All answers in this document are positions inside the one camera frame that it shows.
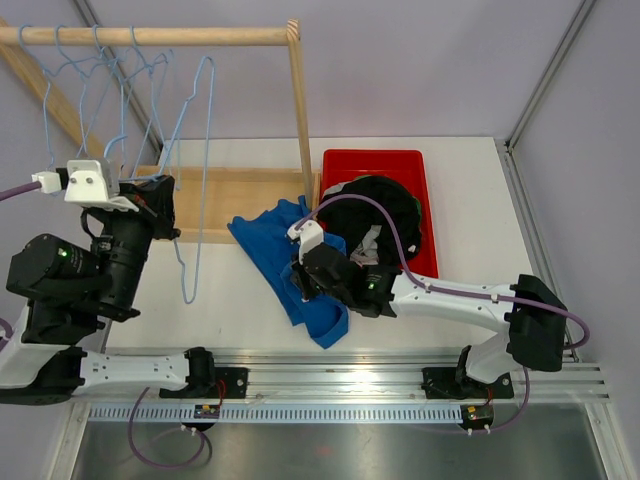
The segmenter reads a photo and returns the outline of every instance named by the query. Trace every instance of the white table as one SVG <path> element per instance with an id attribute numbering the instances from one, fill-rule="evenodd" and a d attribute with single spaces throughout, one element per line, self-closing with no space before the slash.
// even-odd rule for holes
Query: white table
<path id="1" fill-rule="evenodd" d="M 181 148 L 183 165 L 202 165 L 204 141 L 183 141 Z M 422 152 L 442 279 L 504 283 L 515 282 L 519 273 L 531 273 L 493 139 L 318 138 L 311 140 L 315 168 L 320 168 L 329 148 Z M 297 141 L 213 140 L 209 165 L 295 168 Z M 196 245 L 181 244 L 181 250 L 191 291 Z M 303 325 L 291 325 L 268 283 L 237 245 L 203 245 L 198 296 L 185 305 L 173 245 L 154 242 L 134 306 L 142 314 L 113 325 L 108 351 L 142 353 L 201 345 L 264 354 L 322 352 Z M 438 318 L 370 319 L 351 313 L 349 333 L 328 352 L 436 352 L 491 335 Z"/>

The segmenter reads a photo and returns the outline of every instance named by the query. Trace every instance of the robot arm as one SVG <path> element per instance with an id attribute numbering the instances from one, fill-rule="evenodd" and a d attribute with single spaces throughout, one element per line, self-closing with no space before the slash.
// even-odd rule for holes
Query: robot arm
<path id="1" fill-rule="evenodd" d="M 520 275 L 515 285 L 478 286 L 417 276 L 424 283 L 420 287 L 396 267 L 360 266 L 350 261 L 322 242 L 322 228 L 314 221 L 307 221 L 299 229 L 292 226 L 288 236 L 300 242 L 298 258 L 292 263 L 292 281 L 305 299 L 324 293 L 366 317 L 431 316 L 495 332 L 483 344 L 462 351 L 455 375 L 449 379 L 451 385 L 438 390 L 464 397 L 474 390 L 484 392 L 484 386 L 521 366 L 548 372 L 562 368 L 566 319 L 500 301 L 501 297 L 515 295 L 564 309 L 537 277 Z"/>
<path id="2" fill-rule="evenodd" d="M 104 328 L 101 318 L 124 322 L 140 314 L 132 304 L 151 240 L 180 235 L 172 177 L 118 184 L 107 167 L 73 160 L 58 172 L 65 200 L 83 207 L 90 250 L 42 234 L 11 260 L 7 290 L 27 303 L 0 351 L 0 403 L 47 405 L 72 395 L 137 394 L 146 386 L 160 388 L 165 398 L 217 394 L 213 357 L 203 348 L 149 357 L 75 346 Z M 99 235 L 89 230 L 88 216 L 102 223 Z"/>

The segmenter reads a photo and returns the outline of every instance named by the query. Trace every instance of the red plastic bin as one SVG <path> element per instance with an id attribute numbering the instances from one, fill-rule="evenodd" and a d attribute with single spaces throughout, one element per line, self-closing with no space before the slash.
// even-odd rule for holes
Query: red plastic bin
<path id="1" fill-rule="evenodd" d="M 422 245 L 409 261 L 412 272 L 438 278 L 436 245 L 422 153 L 417 150 L 327 150 L 322 165 L 322 192 L 362 175 L 384 175 L 402 184 L 422 206 Z"/>

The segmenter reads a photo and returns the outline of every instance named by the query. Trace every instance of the blue cloth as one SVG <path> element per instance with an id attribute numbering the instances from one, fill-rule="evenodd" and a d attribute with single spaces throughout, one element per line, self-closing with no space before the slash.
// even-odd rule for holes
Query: blue cloth
<path id="1" fill-rule="evenodd" d="M 298 202 L 280 200 L 276 208 L 255 220 L 235 217 L 227 226 L 273 288 L 291 323 L 304 323 L 309 336 L 322 348 L 329 348 L 349 330 L 349 313 L 347 307 L 327 295 L 303 302 L 300 290 L 290 280 L 291 258 L 299 246 L 289 241 L 287 230 L 309 213 L 303 196 Z M 324 241 L 345 253 L 341 237 L 325 234 Z"/>

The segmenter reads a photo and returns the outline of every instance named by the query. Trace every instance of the gray wall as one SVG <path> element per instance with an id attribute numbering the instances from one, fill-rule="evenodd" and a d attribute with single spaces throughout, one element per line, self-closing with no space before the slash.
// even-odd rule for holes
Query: gray wall
<path id="1" fill-rule="evenodd" d="M 602 1 L 516 147 L 567 305 L 640 458 L 640 3 Z"/>
<path id="2" fill-rule="evenodd" d="M 56 25 L 65 23 L 79 25 L 66 0 L 28 0 L 3 2 L 0 14 L 15 25 L 22 23 Z M 82 55 L 82 52 L 71 51 Z M 52 50 L 38 50 L 50 64 L 56 61 Z M 75 76 L 66 76 L 59 86 L 72 99 L 78 99 L 81 84 Z M 118 125 L 115 89 L 109 92 L 107 101 L 111 108 L 105 109 L 101 122 L 96 127 L 98 137 L 106 142 Z M 44 170 L 48 163 L 45 142 L 42 105 L 36 101 L 15 75 L 0 61 L 0 190 L 30 181 L 31 173 Z M 60 164 L 75 158 L 77 147 L 51 122 L 51 141 Z M 131 144 L 139 142 L 142 135 L 131 125 L 128 133 Z M 150 161 L 148 151 L 145 160 Z M 11 295 L 4 289 L 4 282 L 11 256 L 24 248 L 34 236 L 51 232 L 68 240 L 87 245 L 86 235 L 80 231 L 79 209 L 65 205 L 62 197 L 55 199 L 38 193 L 22 195 L 0 204 L 0 315 L 14 323 L 24 299 Z M 37 479 L 48 468 L 53 449 L 59 438 L 60 426 L 65 421 L 64 406 L 29 408 L 0 405 L 0 478 Z"/>
<path id="3" fill-rule="evenodd" d="M 579 0 L 110 0 L 105 25 L 278 26 L 301 19 L 312 136 L 509 134 Z M 205 49 L 176 52 L 178 96 Z M 287 52 L 210 49 L 214 134 L 296 135 Z M 206 98 L 207 81 L 200 95 Z M 167 92 L 173 85 L 167 84 Z M 148 94 L 148 87 L 136 86 Z M 204 138 L 205 99 L 184 138 Z M 161 114 L 173 127 L 177 107 Z"/>

